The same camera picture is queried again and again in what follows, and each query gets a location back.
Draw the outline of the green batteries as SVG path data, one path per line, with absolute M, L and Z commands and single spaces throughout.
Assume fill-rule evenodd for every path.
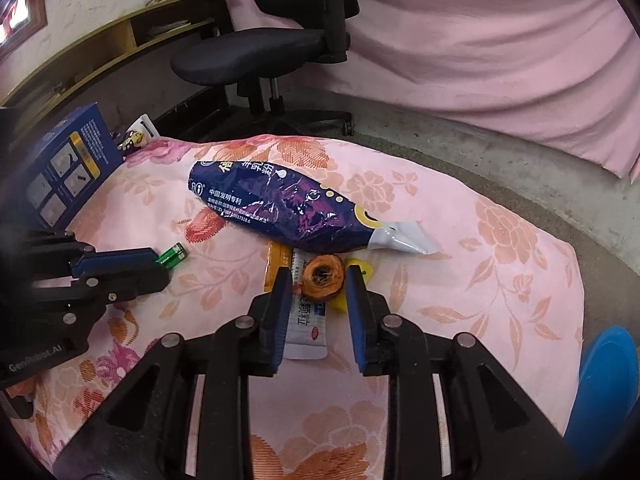
M 180 262 L 183 262 L 187 256 L 188 252 L 186 251 L 186 248 L 184 248 L 183 244 L 176 243 L 162 252 L 155 262 L 160 264 L 164 269 L 171 270 L 178 266 Z

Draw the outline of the wooden desk shelf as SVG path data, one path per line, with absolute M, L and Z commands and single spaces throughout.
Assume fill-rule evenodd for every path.
M 232 32 L 227 0 L 167 0 L 116 18 L 33 70 L 4 99 L 17 114 L 15 140 L 104 77 L 183 38 Z

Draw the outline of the pink hanging cloth sheet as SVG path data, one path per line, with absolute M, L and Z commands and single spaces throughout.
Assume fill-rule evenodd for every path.
M 639 38 L 617 0 L 359 0 L 293 84 L 420 110 L 639 177 Z

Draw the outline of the black office chair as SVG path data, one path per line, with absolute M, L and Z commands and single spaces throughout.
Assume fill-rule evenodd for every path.
M 218 127 L 222 138 L 256 134 L 311 134 L 338 129 L 354 134 L 352 113 L 341 110 L 287 110 L 279 79 L 307 64 L 347 61 L 346 22 L 359 11 L 358 0 L 254 0 L 259 11 L 285 18 L 295 28 L 254 27 L 203 40 L 171 61 L 174 73 L 201 87 L 236 88 L 247 99 L 247 118 L 233 114 Z

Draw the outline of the blue plastic trash bin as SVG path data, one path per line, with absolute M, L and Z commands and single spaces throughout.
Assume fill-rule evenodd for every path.
M 624 444 L 639 442 L 639 357 L 628 330 L 612 326 L 591 341 L 564 440 L 583 472 Z

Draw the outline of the yellow wrapper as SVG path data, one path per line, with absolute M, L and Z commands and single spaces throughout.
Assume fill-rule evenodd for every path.
M 285 244 L 268 244 L 267 266 L 264 291 L 270 292 L 281 266 L 294 272 L 294 249 Z M 294 290 L 305 299 L 325 302 L 330 308 L 346 313 L 346 271 L 350 266 L 359 266 L 364 284 L 368 284 L 374 274 L 373 266 L 357 258 L 342 259 L 337 255 L 312 256 L 308 263 L 301 263 L 302 282 Z

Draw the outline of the small white sachet packet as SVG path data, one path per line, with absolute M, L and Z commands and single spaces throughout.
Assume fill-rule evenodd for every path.
M 293 299 L 283 353 L 288 360 L 319 361 L 328 356 L 326 304 L 309 300 L 302 293 L 304 269 L 312 258 L 309 252 L 293 249 Z

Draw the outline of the blue product box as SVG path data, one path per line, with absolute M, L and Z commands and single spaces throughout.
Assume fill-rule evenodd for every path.
M 123 162 L 96 103 L 78 107 L 11 169 L 1 187 L 1 218 L 64 230 Z

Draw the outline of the dark blue snack bag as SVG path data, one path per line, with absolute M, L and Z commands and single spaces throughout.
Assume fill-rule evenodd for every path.
M 418 222 L 375 219 L 333 188 L 275 162 L 197 162 L 188 187 L 224 220 L 305 252 L 439 252 Z

